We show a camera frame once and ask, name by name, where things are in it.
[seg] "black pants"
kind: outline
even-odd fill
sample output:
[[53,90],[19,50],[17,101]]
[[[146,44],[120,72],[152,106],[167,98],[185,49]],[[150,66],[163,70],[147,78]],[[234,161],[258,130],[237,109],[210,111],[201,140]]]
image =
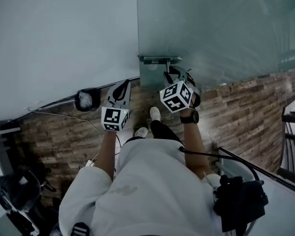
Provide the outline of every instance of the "black pants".
[[[167,139],[167,140],[175,140],[182,144],[181,140],[178,136],[165,124],[162,124],[158,120],[154,120],[151,123],[151,131],[154,136],[154,139]],[[130,138],[127,142],[136,140],[136,139],[143,139],[143,137],[135,136]]]

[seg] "frosted glass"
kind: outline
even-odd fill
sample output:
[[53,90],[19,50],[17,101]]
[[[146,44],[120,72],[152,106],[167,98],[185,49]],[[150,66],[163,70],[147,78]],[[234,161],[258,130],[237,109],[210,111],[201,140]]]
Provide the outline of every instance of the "frosted glass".
[[[295,0],[138,0],[139,54],[181,56],[202,88],[295,68]],[[140,63],[141,85],[165,66]]]

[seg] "hand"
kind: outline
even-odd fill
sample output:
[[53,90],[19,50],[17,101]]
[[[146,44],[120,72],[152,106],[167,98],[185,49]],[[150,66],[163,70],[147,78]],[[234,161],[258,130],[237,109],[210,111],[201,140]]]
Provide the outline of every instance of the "hand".
[[181,110],[180,111],[180,116],[181,117],[190,117],[191,116],[191,113],[194,111],[193,102],[195,101],[195,99],[196,99],[196,95],[195,95],[195,93],[193,93],[192,97],[191,97],[190,105],[189,105],[191,108]]

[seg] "white sneaker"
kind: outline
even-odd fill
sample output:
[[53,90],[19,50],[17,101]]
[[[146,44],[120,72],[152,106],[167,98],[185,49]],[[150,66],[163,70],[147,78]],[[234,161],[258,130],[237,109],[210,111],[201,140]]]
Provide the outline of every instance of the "white sneaker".
[[148,129],[146,127],[141,127],[137,130],[134,136],[145,137],[148,134]]
[[149,115],[151,116],[152,120],[161,121],[161,113],[159,112],[157,107],[151,107],[151,109],[149,110]]

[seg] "wristwatch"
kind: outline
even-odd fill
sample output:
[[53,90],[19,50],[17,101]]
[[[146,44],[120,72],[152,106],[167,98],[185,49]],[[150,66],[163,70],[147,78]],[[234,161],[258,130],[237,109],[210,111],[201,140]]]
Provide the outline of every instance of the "wristwatch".
[[192,111],[189,117],[180,117],[181,123],[198,123],[199,113],[198,111]]

